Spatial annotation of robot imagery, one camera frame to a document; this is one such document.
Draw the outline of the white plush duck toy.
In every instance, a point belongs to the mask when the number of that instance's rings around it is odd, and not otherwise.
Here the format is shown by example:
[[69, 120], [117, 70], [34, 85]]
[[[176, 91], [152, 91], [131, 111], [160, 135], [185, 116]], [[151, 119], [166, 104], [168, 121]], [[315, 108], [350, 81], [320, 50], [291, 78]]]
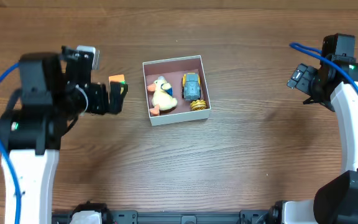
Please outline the white plush duck toy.
[[163, 76], [158, 77], [152, 84], [147, 86], [147, 90], [153, 93], [152, 108], [149, 112], [153, 116], [159, 116], [161, 111], [174, 109], [178, 101], [173, 96], [173, 89]]

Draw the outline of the pastel colour puzzle cube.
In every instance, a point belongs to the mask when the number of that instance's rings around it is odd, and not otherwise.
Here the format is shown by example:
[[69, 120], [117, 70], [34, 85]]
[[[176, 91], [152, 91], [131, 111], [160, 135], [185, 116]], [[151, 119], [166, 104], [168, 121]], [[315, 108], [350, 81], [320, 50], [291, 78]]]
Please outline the pastel colour puzzle cube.
[[117, 88], [120, 94], [124, 93], [125, 86], [127, 85], [123, 74], [109, 76], [109, 84], [111, 88]]

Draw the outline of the round yellow gear toy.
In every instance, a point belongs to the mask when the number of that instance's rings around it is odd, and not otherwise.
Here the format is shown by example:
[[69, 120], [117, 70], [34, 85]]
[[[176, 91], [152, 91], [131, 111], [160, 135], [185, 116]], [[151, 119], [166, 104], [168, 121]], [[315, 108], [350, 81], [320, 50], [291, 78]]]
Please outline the round yellow gear toy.
[[192, 111], [205, 110], [207, 104], [205, 100], [195, 100], [190, 103], [190, 108]]

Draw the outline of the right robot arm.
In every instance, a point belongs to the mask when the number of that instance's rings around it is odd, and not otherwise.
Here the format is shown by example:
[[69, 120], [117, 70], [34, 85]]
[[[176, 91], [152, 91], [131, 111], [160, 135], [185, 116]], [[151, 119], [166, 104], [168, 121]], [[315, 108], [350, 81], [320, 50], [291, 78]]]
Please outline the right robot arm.
[[335, 112], [342, 148], [341, 175], [321, 187], [314, 198], [281, 201], [257, 223], [358, 223], [358, 62], [356, 38], [334, 34], [321, 49], [298, 42], [290, 47], [320, 61], [320, 68], [299, 64], [287, 82], [309, 97], [304, 104], [320, 104]]

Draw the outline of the grey yellow toy truck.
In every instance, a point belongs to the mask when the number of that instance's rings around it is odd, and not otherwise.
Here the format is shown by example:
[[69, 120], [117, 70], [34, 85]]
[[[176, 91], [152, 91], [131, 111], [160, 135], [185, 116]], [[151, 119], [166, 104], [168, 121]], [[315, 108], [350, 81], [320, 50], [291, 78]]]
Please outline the grey yellow toy truck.
[[197, 73], [185, 73], [182, 78], [182, 98], [185, 101], [196, 101], [201, 98], [201, 81]]

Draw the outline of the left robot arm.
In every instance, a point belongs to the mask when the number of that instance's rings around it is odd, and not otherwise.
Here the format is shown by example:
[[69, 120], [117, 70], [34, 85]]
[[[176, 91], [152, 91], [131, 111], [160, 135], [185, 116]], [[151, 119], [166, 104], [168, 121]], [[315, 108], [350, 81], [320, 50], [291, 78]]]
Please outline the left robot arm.
[[21, 87], [0, 117], [6, 223], [51, 223], [53, 183], [61, 140], [85, 113], [118, 114], [128, 91], [121, 75], [93, 83], [94, 47], [24, 54]]

